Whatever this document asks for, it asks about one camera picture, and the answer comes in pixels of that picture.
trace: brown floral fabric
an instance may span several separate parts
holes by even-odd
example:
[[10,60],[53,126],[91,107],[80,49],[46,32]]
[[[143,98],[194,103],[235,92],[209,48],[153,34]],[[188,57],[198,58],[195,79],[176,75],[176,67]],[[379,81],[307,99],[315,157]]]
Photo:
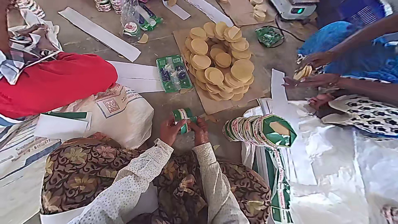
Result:
[[[219,160],[231,191],[250,223],[267,223],[271,191],[264,179],[243,164]],[[137,216],[129,224],[207,223],[207,203],[198,162],[193,152],[172,155],[153,180],[158,188],[159,208]]]
[[97,132],[64,142],[47,158],[41,213],[56,214],[91,203],[109,187],[117,172],[145,149],[125,149]]

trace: white patterned sleeve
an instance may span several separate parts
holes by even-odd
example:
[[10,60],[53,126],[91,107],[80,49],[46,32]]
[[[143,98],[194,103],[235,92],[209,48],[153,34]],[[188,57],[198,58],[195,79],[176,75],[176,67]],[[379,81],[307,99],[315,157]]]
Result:
[[68,224],[124,224],[124,216],[138,202],[141,193],[160,174],[173,148],[160,139],[155,146],[121,169],[113,184],[102,191],[81,213]]
[[203,190],[209,207],[207,222],[214,224],[249,223],[240,210],[227,177],[221,172],[211,144],[199,145],[193,150],[199,162]]

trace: paper wrapper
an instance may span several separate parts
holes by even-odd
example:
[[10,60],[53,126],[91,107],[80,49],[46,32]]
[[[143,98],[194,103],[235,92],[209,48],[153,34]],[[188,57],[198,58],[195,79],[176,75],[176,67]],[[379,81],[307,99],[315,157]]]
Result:
[[[194,117],[192,115],[191,109],[189,109],[189,108],[173,110],[173,115],[174,115],[175,124],[177,124],[182,119],[190,119],[194,123],[196,123],[196,121],[197,121],[197,117]],[[185,134],[190,131],[191,131],[191,128],[188,126],[187,123],[185,123],[184,126],[182,126],[182,128],[180,130],[181,134]]]
[[293,223],[290,206],[290,185],[279,149],[265,147],[268,181],[271,187],[271,216],[276,224]]
[[222,132],[229,141],[271,148],[290,147],[297,137],[289,122],[273,114],[229,120]]

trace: red garment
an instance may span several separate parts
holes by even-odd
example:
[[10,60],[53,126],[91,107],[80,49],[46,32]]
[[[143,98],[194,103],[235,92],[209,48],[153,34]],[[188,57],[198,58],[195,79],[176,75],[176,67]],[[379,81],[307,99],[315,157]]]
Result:
[[60,52],[57,60],[23,70],[15,85],[0,79],[0,114],[20,118],[68,105],[107,90],[116,69],[98,55]]

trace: sealed packet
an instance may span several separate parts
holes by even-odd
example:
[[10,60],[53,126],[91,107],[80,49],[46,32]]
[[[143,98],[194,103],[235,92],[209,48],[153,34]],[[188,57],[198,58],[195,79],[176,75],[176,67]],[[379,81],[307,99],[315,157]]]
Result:
[[162,87],[165,92],[176,92],[181,88],[192,88],[187,69],[180,55],[156,59]]

